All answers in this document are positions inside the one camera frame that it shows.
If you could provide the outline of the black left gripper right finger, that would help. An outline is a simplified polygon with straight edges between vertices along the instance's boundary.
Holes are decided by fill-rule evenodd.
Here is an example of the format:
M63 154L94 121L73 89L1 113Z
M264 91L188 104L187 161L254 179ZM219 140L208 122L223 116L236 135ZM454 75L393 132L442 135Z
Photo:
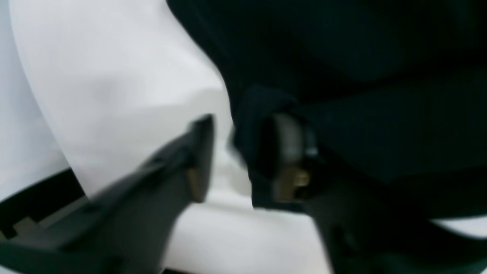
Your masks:
M436 225L404 198L321 153L313 130L288 114L267 121L275 136L276 202L300 203L336 274L480 274L486 241Z

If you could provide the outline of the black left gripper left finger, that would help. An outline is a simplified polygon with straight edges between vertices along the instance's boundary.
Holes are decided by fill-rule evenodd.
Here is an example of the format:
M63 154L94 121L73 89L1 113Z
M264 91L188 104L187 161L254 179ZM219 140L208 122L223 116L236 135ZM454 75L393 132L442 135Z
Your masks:
M209 189L214 116L48 229L1 242L1 266L21 274L156 274L174 224Z

